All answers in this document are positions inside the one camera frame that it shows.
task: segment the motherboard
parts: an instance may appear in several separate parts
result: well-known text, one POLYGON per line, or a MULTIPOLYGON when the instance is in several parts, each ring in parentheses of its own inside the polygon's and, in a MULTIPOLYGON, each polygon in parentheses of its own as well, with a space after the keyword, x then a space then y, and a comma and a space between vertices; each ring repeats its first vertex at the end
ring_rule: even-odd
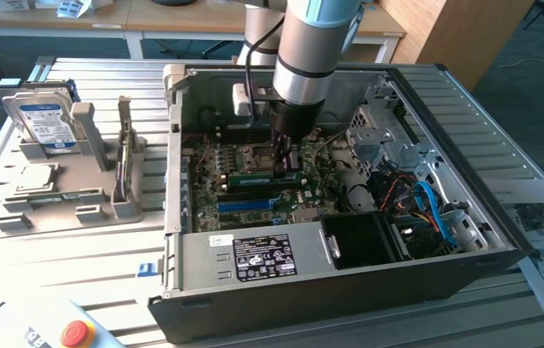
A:
POLYGON ((305 139, 303 170, 273 178, 270 143, 227 144, 216 137, 190 136, 199 138, 183 147, 191 157, 194 232, 305 223, 338 213, 329 188, 339 186, 339 179, 315 163, 323 137, 305 139))

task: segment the blue pcie slot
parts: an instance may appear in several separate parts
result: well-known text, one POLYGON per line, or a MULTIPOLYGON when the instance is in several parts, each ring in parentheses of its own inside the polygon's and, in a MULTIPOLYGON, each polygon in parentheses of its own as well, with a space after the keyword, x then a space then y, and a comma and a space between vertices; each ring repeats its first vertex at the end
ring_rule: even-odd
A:
POLYGON ((239 212, 248 210, 274 210, 274 206, 279 200, 281 197, 273 199, 258 199, 255 201, 246 202, 220 202, 218 204, 218 211, 239 212))

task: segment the red emergency stop button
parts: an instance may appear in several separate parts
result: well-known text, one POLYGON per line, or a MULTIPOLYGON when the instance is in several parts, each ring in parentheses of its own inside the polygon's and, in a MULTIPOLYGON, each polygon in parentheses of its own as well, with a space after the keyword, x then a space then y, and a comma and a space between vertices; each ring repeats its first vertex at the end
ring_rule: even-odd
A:
POLYGON ((72 321, 62 332, 62 344, 67 347, 80 347, 90 337, 90 326, 78 320, 72 321))

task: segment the floor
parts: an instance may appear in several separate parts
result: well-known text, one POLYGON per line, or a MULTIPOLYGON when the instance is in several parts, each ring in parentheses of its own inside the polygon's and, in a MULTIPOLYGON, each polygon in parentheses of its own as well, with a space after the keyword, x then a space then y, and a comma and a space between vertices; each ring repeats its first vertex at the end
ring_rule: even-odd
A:
MULTIPOLYGON (((525 58, 544 59, 544 19, 537 20, 529 30, 523 30, 522 26, 525 23, 497 57, 474 95, 544 169, 544 63, 527 62, 513 68, 498 67, 525 58)), ((199 59, 214 42, 164 41, 163 44, 182 58, 199 59)), ((158 42, 152 40, 144 41, 143 50, 148 58, 178 58, 175 54, 162 53, 158 42)), ((240 43, 232 43, 210 59, 230 59, 239 50, 240 43)), ((128 58, 128 50, 122 39, 0 37, 0 66, 6 77, 27 77, 40 55, 128 58)), ((0 125, 4 119, 6 113, 0 109, 0 125)))

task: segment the table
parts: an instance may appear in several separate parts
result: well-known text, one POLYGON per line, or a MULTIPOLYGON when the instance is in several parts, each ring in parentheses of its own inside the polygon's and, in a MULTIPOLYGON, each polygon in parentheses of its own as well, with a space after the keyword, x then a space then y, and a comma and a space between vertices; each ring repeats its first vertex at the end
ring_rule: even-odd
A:
MULTIPOLYGON (((374 55, 370 62, 390 62, 406 31, 381 6, 373 8, 354 42, 379 47, 361 53, 374 55)), ((143 59, 144 38, 243 41, 244 21, 246 8, 238 3, 199 0, 188 6, 166 7, 151 0, 115 0, 76 20, 58 18, 54 9, 0 12, 0 36, 122 38, 130 57, 143 59)))
MULTIPOLYGON (((132 95, 132 119, 154 149, 148 173, 166 168, 170 123, 163 100, 167 60, 58 59, 50 79, 76 79, 83 101, 96 104, 98 128, 115 136, 120 94, 132 95)), ((397 65, 483 178, 543 178, 490 115, 447 71, 434 65, 397 65)), ((0 156, 16 142, 12 122, 0 132, 0 156)), ((163 177, 146 178, 162 207, 163 177)), ((10 281, 43 286, 72 299, 127 347, 174 347, 136 299, 150 283, 135 278, 140 262, 163 254, 163 231, 79 231, 0 240, 0 289, 10 281)), ((184 347, 469 347, 544 348, 544 314, 518 268, 470 284, 450 299, 354 315, 184 347)))

